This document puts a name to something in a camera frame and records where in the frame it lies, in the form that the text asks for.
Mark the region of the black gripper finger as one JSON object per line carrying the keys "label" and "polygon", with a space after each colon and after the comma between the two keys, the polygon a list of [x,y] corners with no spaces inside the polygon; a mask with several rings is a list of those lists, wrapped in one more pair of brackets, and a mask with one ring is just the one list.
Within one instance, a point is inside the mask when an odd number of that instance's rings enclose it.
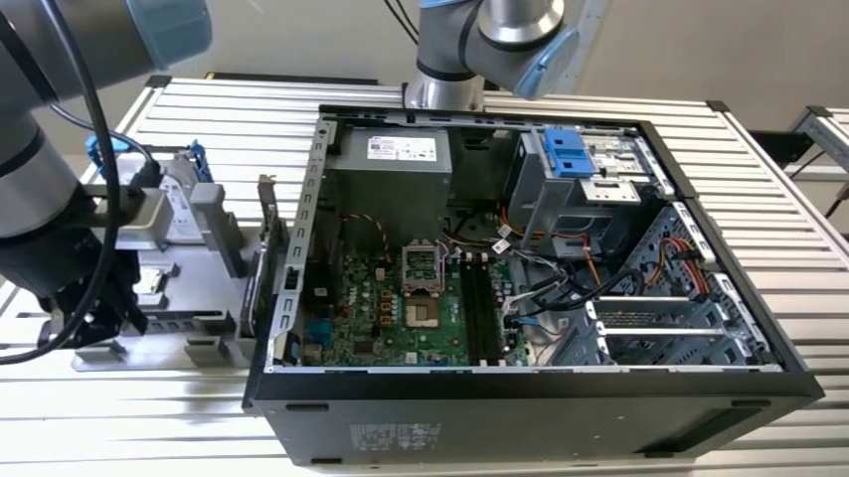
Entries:
{"label": "black gripper finger", "polygon": [[[87,280],[74,282],[53,298],[39,298],[43,310],[51,315],[51,319],[42,326],[37,342],[39,346],[55,339],[62,329],[73,324],[74,313],[89,285]],[[126,328],[133,329],[137,335],[145,335],[147,317],[138,307],[133,286],[122,281],[109,280],[83,321],[61,348],[85,348],[115,338]]]}

